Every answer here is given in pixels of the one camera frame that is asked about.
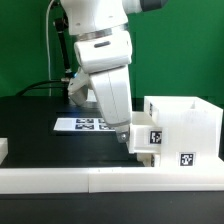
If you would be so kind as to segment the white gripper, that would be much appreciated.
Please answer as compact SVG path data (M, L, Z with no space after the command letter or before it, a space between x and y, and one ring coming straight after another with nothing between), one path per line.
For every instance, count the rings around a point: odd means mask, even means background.
M104 121L117 131L119 143L128 142L132 117L128 67L91 74L90 81Z

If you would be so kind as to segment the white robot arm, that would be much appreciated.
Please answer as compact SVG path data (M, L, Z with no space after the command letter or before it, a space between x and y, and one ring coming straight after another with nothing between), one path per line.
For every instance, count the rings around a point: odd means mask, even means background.
M92 90L106 124L121 143L129 140L132 101L128 65L132 43L128 32L131 13L164 7L169 0L52 0L68 18L69 34L79 68L68 79L68 96L77 105Z

